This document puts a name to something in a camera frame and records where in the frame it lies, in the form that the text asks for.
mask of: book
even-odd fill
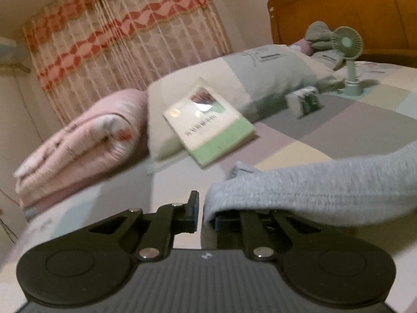
[[[163,116],[201,167],[255,137],[254,126],[202,78]]]

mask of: cable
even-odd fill
[[[0,219],[0,225],[1,227],[4,229],[4,231],[6,232],[7,236],[9,237],[9,239],[11,240],[11,242],[13,242],[14,244],[16,244],[16,241],[13,240],[13,238],[11,237],[14,236],[14,238],[16,240],[18,240],[16,234],[11,230],[11,228],[9,226],[7,226],[3,220]]]
[[[20,206],[19,203],[16,200],[14,200],[11,196],[7,195],[4,190],[0,189],[0,193],[3,194],[6,198],[8,198],[11,202],[16,204],[17,206]]]
[[[44,141],[42,139],[42,136],[40,136],[40,133],[39,133],[38,128],[36,127],[35,120],[32,118],[32,115],[31,115],[31,113],[29,111],[28,105],[26,104],[26,101],[24,100],[24,96],[23,96],[23,93],[22,93],[22,91],[20,89],[19,80],[18,80],[18,78],[16,76],[15,70],[13,70],[13,75],[15,76],[16,83],[17,83],[17,89],[19,90],[19,93],[20,93],[20,95],[22,97],[22,101],[23,101],[24,107],[26,108],[26,111],[28,112],[29,118],[31,119],[31,121],[33,123],[33,126],[35,127],[36,133],[38,133],[38,136],[39,136],[40,141],[43,143]]]

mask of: curtain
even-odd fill
[[[114,91],[230,53],[210,0],[56,0],[23,33],[63,125]]]

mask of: ribbed black surface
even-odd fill
[[[325,308],[295,293],[268,263],[243,252],[173,250],[141,265],[129,283],[100,303],[73,309],[29,303],[21,313],[392,313],[384,304],[355,310]]]

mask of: wooden headboard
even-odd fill
[[[355,28],[364,40],[364,55],[396,55],[393,63],[414,66],[411,58],[417,66],[417,0],[269,0],[268,10],[276,44],[302,39],[320,20],[330,29]]]

